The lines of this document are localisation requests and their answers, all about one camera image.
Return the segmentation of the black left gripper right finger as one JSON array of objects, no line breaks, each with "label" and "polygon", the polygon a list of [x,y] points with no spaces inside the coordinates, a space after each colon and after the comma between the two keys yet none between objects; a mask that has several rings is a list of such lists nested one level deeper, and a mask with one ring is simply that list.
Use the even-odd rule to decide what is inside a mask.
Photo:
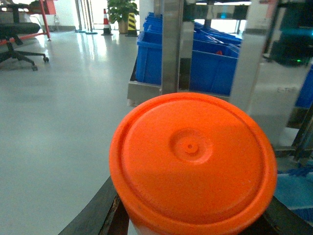
[{"label": "black left gripper right finger", "polygon": [[273,197],[266,211],[241,235],[311,235],[313,227]]}]

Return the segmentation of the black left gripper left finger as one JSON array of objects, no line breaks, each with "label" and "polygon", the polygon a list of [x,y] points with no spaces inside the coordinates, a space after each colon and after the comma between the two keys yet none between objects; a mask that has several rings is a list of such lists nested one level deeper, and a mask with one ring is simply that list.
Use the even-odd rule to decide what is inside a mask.
[{"label": "black left gripper left finger", "polygon": [[109,177],[61,235],[126,235],[129,216]]}]

